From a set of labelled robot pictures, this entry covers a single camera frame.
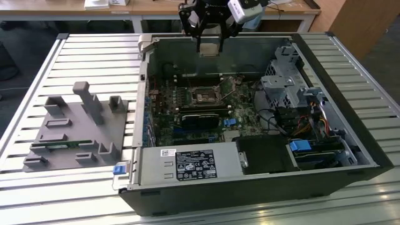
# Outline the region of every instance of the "circuit board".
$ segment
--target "circuit board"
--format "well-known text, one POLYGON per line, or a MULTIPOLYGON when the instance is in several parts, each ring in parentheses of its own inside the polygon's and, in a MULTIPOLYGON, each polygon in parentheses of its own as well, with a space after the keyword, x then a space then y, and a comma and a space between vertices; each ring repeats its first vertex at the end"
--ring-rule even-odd
POLYGON ((211 86, 189 87, 178 87, 175 80, 158 81, 161 86, 149 91, 155 146, 230 141, 223 138, 226 131, 237 131, 239 136, 263 133, 251 106, 254 82, 242 80, 242 76, 229 75, 211 86), (214 126, 187 129, 182 120, 199 116, 217 118, 214 126))

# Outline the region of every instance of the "open computer tower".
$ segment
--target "open computer tower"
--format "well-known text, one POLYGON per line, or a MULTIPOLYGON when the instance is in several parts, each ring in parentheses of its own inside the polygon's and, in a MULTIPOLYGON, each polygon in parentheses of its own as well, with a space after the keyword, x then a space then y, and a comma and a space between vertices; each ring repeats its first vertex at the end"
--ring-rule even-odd
POLYGON ((139 50, 119 189, 138 215, 325 196, 391 168, 298 34, 241 34, 217 57, 181 35, 142 36, 139 50))

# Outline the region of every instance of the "power supply label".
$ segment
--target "power supply label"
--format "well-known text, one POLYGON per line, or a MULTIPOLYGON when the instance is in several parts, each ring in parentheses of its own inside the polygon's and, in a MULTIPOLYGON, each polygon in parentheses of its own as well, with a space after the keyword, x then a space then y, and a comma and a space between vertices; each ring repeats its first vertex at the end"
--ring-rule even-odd
POLYGON ((174 160, 178 181, 217 177, 211 150, 175 152, 174 160))

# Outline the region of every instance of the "black plastic cover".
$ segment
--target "black plastic cover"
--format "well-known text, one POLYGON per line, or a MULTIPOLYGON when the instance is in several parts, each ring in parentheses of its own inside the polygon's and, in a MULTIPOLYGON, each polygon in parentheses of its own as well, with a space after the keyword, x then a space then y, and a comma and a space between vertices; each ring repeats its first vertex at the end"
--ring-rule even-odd
POLYGON ((246 136, 235 139, 237 151, 245 154, 247 167, 242 173, 282 173, 297 171, 289 152, 286 139, 278 135, 246 136))

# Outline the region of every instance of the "green circuit board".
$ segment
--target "green circuit board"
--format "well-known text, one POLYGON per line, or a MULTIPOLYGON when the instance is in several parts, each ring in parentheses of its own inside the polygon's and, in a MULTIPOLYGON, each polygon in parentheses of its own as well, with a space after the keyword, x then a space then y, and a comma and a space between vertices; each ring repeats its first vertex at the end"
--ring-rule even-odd
POLYGON ((222 134, 231 130, 237 130, 241 136, 262 134, 251 106, 253 83, 242 82, 239 76, 230 75, 214 86, 173 87, 170 82, 163 84, 157 91, 163 96, 151 97, 155 146, 225 142, 222 134), (219 116, 214 129, 186 132, 181 127, 179 112, 174 109, 209 105, 229 105, 229 114, 219 116), (226 126, 223 120, 229 119, 235 119, 235 123, 226 126))

